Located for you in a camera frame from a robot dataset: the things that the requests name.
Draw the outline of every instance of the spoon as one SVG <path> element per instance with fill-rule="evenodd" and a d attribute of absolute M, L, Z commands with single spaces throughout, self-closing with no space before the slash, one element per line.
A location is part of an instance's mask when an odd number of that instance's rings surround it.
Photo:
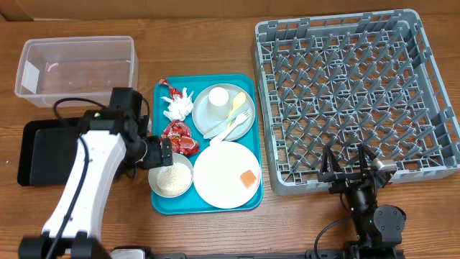
<path fill-rule="evenodd" d="M 246 102 L 246 94 L 244 92 L 238 93 L 235 98 L 233 98 L 233 107 L 229 113 L 229 116 L 232 115 L 241 105 Z"/>

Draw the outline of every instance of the white plastic fork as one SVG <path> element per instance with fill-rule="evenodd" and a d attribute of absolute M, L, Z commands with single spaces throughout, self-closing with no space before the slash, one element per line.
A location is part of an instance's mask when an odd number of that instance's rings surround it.
<path fill-rule="evenodd" d="M 238 127 L 240 124 L 245 122 L 249 117 L 251 117 L 251 112 L 249 112 L 249 109 L 246 110 L 245 112 L 242 112 L 241 114 L 238 114 L 235 118 L 235 122 L 230 125 L 230 127 L 226 128 L 223 130 L 223 132 L 217 134 L 210 142 L 209 145 L 215 145 L 219 142 L 222 142 L 225 140 L 225 138 L 233 131 L 235 130 L 236 127 Z"/>

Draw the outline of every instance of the gray plastic rack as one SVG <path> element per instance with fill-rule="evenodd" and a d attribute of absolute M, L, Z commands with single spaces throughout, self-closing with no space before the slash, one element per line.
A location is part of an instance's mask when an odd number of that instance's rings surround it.
<path fill-rule="evenodd" d="M 346 173 L 357 145 L 397 161 L 393 183 L 459 170 L 459 124 L 409 9 L 260 22 L 254 70 L 272 189 L 324 191 L 324 145 Z"/>

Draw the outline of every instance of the crumpled wrapper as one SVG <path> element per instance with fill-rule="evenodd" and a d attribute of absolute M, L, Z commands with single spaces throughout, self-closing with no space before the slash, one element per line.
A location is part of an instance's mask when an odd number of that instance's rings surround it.
<path fill-rule="evenodd" d="M 170 90 L 170 97 L 166 96 L 161 97 L 161 99 L 170 103 L 167 107 L 167 111 L 164 111 L 163 114 L 172 122 L 174 120 L 183 121 L 187 115 L 192 112 L 193 102 L 192 95 L 187 96 L 187 88 L 184 87 L 182 93 L 179 92 L 176 88 L 172 87 L 166 78 L 163 78 L 158 82 L 159 86 L 167 86 Z"/>
<path fill-rule="evenodd" d="M 169 138 L 174 153 L 191 156 L 200 151 L 200 143 L 192 139 L 190 128 L 179 120 L 172 121 L 160 136 L 160 139 Z"/>

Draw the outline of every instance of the gray plate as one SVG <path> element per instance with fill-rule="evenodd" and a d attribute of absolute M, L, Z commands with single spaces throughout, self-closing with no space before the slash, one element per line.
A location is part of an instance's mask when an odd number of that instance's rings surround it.
<path fill-rule="evenodd" d="M 242 137 L 244 134 L 246 134 L 251 129 L 252 124 L 254 123 L 256 109 L 255 109 L 254 102 L 252 101 L 251 96 L 249 96 L 249 94 L 245 90 L 233 84 L 218 83 L 218 84 L 209 86 L 208 88 L 204 89 L 196 97 L 195 102 L 193 102 L 193 110 L 192 110 L 193 123 L 195 127 L 198 129 L 198 131 L 202 135 L 205 135 L 206 133 L 210 132 L 213 128 L 215 128 L 217 125 L 219 125 L 222 122 L 222 121 L 217 121 L 215 119 L 212 119 L 208 115 L 208 112 L 207 112 L 209 91 L 217 86 L 220 86 L 229 92 L 230 102 L 233 102 L 233 98 L 238 93 L 244 92 L 246 94 L 246 102 L 249 104 L 250 111 L 251 111 L 251 117 L 248 118 L 248 120 L 245 121 L 243 124 L 236 127 L 236 129 L 234 129 L 234 131 L 231 132 L 230 135 L 225 139 L 226 141 L 236 140 Z"/>

